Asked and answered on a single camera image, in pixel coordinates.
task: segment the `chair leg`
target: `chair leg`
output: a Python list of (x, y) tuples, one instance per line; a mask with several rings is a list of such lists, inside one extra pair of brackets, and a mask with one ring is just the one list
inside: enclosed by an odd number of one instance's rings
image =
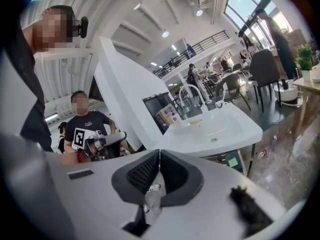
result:
[(268, 84), (268, 86), (269, 86), (269, 93), (270, 93), (270, 101), (272, 101), (272, 95), (271, 95), (271, 86), (270, 86), (271, 84)]
[(245, 97), (242, 95), (241, 92), (240, 92), (240, 95), (241, 95), (242, 99), (244, 100), (245, 104), (248, 106), (248, 108), (249, 108), (250, 111), (251, 111), (251, 107), (249, 106), (248, 102), (246, 101)]
[(258, 96), (257, 96), (257, 91), (256, 91), (256, 86), (253, 86), (253, 89), (254, 89), (254, 94), (255, 94), (256, 103), (259, 105)]
[(264, 102), (263, 102), (263, 100), (262, 100), (262, 94), (261, 94), (260, 87), (257, 87), (257, 89), (258, 89), (258, 94), (259, 94), (259, 96), (260, 96), (261, 107), (262, 107), (262, 113), (264, 113), (264, 112), (265, 112), (265, 110), (264, 110)]
[(276, 85), (278, 87), (278, 94), (279, 94), (279, 107), (281, 107), (281, 94), (280, 94), (280, 86), (278, 80), (276, 81)]

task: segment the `faucet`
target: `faucet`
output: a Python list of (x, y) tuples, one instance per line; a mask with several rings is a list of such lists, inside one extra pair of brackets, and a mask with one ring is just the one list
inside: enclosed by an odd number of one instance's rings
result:
[(202, 114), (206, 114), (207, 112), (209, 112), (207, 106), (205, 105), (205, 104), (206, 104), (206, 103), (205, 103), (205, 100), (204, 100), (204, 98), (202, 97), (199, 89), (198, 89), (197, 87), (195, 87), (194, 85), (192, 85), (192, 84), (185, 84), (185, 85), (183, 85), (183, 86), (180, 88), (180, 91), (179, 91), (179, 99), (180, 99), (180, 102), (181, 102), (182, 107), (184, 107), (185, 104), (184, 104), (184, 102), (182, 101), (182, 98), (181, 98), (181, 91), (182, 91), (183, 88), (185, 88), (185, 87), (187, 87), (187, 86), (195, 88), (195, 90), (198, 92), (199, 97), (200, 97), (200, 99), (201, 99), (201, 101), (202, 101), (202, 106), (200, 107), (200, 109), (201, 109), (201, 111), (202, 111)]

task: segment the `black metal railing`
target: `black metal railing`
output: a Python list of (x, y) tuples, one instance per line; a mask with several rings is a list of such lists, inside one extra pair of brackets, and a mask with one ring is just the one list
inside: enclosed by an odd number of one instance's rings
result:
[(163, 78), (165, 75), (170, 73), (172, 70), (177, 68), (180, 64), (184, 63), (185, 61), (191, 59), (193, 56), (203, 52), (204, 50), (221, 43), (224, 40), (229, 39), (226, 31), (223, 30), (219, 33), (216, 33), (200, 42), (192, 46), (194, 52), (189, 51), (188, 49), (184, 50), (180, 53), (180, 55), (174, 57), (170, 60), (167, 64), (163, 65), (161, 69), (157, 70), (153, 74), (155, 74), (159, 78)]

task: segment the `green sticky note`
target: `green sticky note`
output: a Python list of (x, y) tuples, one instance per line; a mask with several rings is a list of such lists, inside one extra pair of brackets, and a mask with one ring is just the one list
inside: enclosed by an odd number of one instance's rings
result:
[(228, 163), (229, 163), (230, 167), (234, 167), (234, 166), (238, 165), (237, 159), (235, 157), (230, 159), (230, 160), (228, 160)]

